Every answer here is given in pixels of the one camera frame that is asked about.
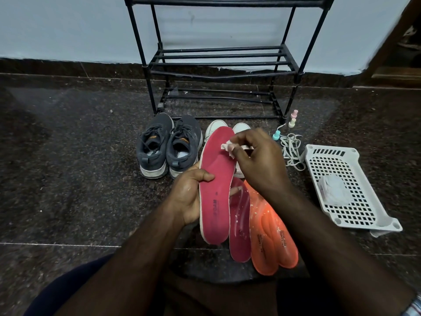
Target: person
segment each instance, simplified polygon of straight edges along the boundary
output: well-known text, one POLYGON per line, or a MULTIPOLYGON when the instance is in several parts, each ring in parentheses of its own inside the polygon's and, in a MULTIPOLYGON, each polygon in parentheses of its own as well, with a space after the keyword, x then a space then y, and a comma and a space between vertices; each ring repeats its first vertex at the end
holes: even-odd
POLYGON ((169 196, 115 254, 58 278, 25 315, 421 315, 414 289, 365 253, 292 185, 281 148, 270 136, 261 129, 246 130, 231 142, 246 180, 282 218, 311 267, 311 278, 320 281, 315 287, 308 291, 294 278, 288 285, 279 285, 280 280, 224 286, 168 271, 166 262, 179 233, 199 218, 199 182, 214 179, 195 164, 177 177, 169 196), (254 147, 250 157, 241 145, 254 147), (329 295, 333 299, 327 305, 319 303, 329 295), (282 309, 291 303, 289 310, 282 309))

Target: black shoe rack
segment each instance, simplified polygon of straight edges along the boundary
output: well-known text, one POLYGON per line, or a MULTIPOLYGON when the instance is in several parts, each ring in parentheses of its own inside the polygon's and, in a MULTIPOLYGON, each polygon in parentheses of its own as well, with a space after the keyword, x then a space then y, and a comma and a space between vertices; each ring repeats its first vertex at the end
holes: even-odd
POLYGON ((316 42, 317 36, 322 28, 323 22, 330 10, 334 0, 125 0, 127 9, 129 11, 130 20, 133 26, 136 43, 139 48, 140 57, 142 60, 142 67, 148 87, 152 110, 154 115, 163 112, 167 99, 178 99, 178 100, 223 100, 228 101, 243 101, 251 104, 271 104, 275 115, 273 116, 255 116, 255 115, 240 115, 240 116, 207 116, 200 115, 195 116, 197 119, 279 119, 283 124, 287 118, 288 111, 291 107, 292 101, 294 100, 297 87, 301 82, 303 76, 304 67, 312 51, 313 45, 316 42), (136 20, 133 13, 133 6, 135 4, 150 4, 152 16, 155 23, 156 34, 158 38, 157 51, 149 64, 146 63, 145 55, 142 48, 142 43, 137 29, 136 20), (206 6, 206 7, 290 7, 291 13, 288 19, 288 23, 282 38, 282 42, 279 46, 259 46, 259 47, 223 47, 223 48, 203 48, 203 49, 176 49, 166 50, 162 45, 161 35, 159 32, 158 21, 155 13, 155 5, 173 5, 173 6, 206 6), (314 30, 313 37, 304 55, 300 66, 297 65, 294 58, 292 57, 288 47, 285 44, 289 28, 297 7, 319 7, 323 9, 320 16, 319 22, 314 30), (253 50, 259 50, 260 53, 252 53, 253 50), (227 52, 235 51, 236 54, 227 54, 227 52), (261 53, 261 51, 272 51, 267 53, 261 53), (226 62, 226 63, 192 63, 189 62, 191 59, 209 59, 209 58, 266 58, 267 61, 257 62, 226 62), (186 60, 186 62, 171 62, 172 60, 186 60), (279 65, 287 65, 289 71, 278 71, 279 65), (177 70, 177 67, 181 66, 194 66, 194 67, 229 67, 229 66, 262 66, 264 70, 265 66, 275 66, 273 71, 270 72, 253 72, 253 73, 242 73, 232 75, 199 75, 199 74, 188 74, 181 72, 170 72, 170 70, 177 70), (156 105, 151 79, 153 75, 161 75, 165 78, 166 88, 163 91, 161 100, 156 105), (291 75, 294 80, 292 91, 288 100, 285 111, 281 110, 281 107, 276 99, 273 91, 273 84, 275 78, 280 75, 291 75), (198 79, 205 81, 221 81, 228 79, 237 79, 245 77, 269 77, 271 79, 268 84, 268 90, 262 91, 237 91, 237 90, 206 90, 200 88, 177 88, 180 93, 189 93, 189 95, 172 95, 172 90, 176 86, 171 85, 171 81, 175 79, 198 79))

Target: wall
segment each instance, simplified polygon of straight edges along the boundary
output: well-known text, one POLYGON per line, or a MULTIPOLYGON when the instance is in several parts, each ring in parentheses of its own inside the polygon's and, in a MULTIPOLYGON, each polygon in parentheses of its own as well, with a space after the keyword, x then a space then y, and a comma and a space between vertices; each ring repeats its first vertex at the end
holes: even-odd
MULTIPOLYGON (((409 0, 335 0, 305 71, 358 74, 409 0)), ((134 7, 146 59, 156 51, 149 6, 134 7)), ((157 7, 166 48, 279 45, 289 9, 157 7)), ((287 38, 300 63, 320 9, 297 9, 287 38)), ((0 0, 0 57, 140 63, 123 0, 0 0)))

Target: forearm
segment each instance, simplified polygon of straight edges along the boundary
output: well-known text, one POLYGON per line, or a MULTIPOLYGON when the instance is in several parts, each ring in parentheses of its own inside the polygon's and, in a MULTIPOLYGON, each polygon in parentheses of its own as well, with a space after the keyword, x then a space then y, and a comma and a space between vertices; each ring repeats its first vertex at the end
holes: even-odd
POLYGON ((296 188, 291 187, 287 197, 283 193, 273 191, 267 200, 348 313, 400 315, 415 297, 414 290, 365 253, 296 188))
POLYGON ((145 314, 182 227, 164 202, 55 315, 145 314))

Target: gray sneaker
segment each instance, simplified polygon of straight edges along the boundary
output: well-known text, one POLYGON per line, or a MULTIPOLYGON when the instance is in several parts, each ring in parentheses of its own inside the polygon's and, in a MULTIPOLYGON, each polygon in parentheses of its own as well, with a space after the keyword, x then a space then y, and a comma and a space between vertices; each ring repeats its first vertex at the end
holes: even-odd
POLYGON ((173 179, 197 162, 203 134, 199 122, 189 114, 183 115, 173 129, 167 145, 167 162, 173 179))
POLYGON ((147 179, 159 179, 168 172, 166 150, 174 122, 166 113, 155 116, 136 143, 140 172, 147 179))

